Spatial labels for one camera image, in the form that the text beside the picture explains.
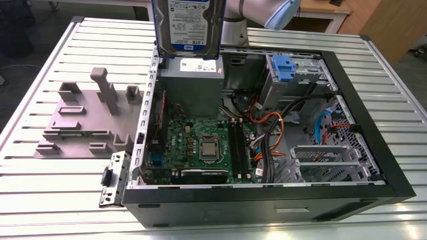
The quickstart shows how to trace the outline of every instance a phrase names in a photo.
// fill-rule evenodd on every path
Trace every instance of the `metal bracket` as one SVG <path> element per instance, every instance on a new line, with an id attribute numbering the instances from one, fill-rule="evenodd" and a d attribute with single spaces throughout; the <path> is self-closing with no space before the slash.
<path id="1" fill-rule="evenodd" d="M 127 185 L 131 155 L 126 151 L 115 152 L 102 175 L 103 190 L 100 208 L 123 208 L 122 198 Z"/>

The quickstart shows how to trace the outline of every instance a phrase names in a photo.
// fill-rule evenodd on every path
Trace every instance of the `blue cable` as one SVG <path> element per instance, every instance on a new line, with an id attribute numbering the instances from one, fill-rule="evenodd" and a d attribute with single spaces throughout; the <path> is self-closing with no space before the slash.
<path id="1" fill-rule="evenodd" d="M 321 138 L 321 123 L 322 123 L 322 117 L 325 115 L 331 115 L 333 113 L 330 111 L 325 111 L 319 114 L 317 120 L 315 120 L 315 124 L 314 124 L 314 136 L 315 136 L 315 140 L 318 142 L 318 144 L 322 143 L 322 138 Z"/>

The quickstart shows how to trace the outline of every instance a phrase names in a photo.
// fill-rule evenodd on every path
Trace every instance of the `hard disk label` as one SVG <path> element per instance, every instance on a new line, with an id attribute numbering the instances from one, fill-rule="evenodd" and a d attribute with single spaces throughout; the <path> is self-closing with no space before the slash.
<path id="1" fill-rule="evenodd" d="M 210 0 L 168 0 L 171 43 L 195 51 L 207 44 L 208 21 L 203 17 Z"/>
<path id="2" fill-rule="evenodd" d="M 183 58 L 179 70 L 182 72 L 216 72 L 216 61 L 203 60 L 202 58 Z"/>

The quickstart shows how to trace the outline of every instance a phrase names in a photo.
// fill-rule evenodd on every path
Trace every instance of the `slotted metal surface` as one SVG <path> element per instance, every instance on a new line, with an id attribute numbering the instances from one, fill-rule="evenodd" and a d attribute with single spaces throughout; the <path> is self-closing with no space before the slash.
<path id="1" fill-rule="evenodd" d="M 250 29 L 252 46 L 334 51 L 414 186 L 417 197 L 334 223 L 144 229 L 126 209 L 99 209 L 108 159 L 34 159 L 62 82 L 98 89 L 106 67 L 118 90 L 146 90 L 155 31 L 150 22 L 86 18 L 71 23 L 0 139 L 0 235 L 62 239 L 422 239 L 427 236 L 426 112 L 375 47 L 358 36 Z"/>

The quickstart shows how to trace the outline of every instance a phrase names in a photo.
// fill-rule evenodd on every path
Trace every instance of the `red cable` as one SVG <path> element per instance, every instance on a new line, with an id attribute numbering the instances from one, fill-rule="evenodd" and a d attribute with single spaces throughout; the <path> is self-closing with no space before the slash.
<path id="1" fill-rule="evenodd" d="M 330 128 L 337 128 L 337 127 L 350 128 L 350 125 L 349 125 L 349 124 L 335 124 L 335 125 L 333 125 Z M 329 134 L 330 134 L 330 131 L 329 131 L 329 129 L 326 129 L 326 132 L 325 132 L 325 134 L 323 134 L 323 138 L 322 138 L 321 145 L 325 145 L 325 144 L 326 144 L 326 141 L 327 141 L 327 138 L 329 138 Z"/>

